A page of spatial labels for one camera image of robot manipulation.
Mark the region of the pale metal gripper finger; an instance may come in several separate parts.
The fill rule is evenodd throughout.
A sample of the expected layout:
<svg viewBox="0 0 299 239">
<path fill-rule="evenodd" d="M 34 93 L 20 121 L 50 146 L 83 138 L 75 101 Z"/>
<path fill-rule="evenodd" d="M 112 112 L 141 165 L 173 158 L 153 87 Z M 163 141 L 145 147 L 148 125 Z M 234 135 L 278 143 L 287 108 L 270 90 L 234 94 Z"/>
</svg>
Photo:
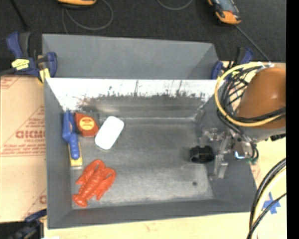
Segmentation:
<svg viewBox="0 0 299 239">
<path fill-rule="evenodd" d="M 217 148 L 213 171 L 210 174 L 211 180 L 224 179 L 226 170 L 228 168 L 228 162 L 225 160 L 225 156 L 229 153 L 229 151 L 229 141 L 223 140 Z"/>
<path fill-rule="evenodd" d="M 203 128 L 201 130 L 201 136 L 199 137 L 200 144 L 216 144 L 225 140 L 228 133 L 225 130 L 213 127 Z"/>
</svg>

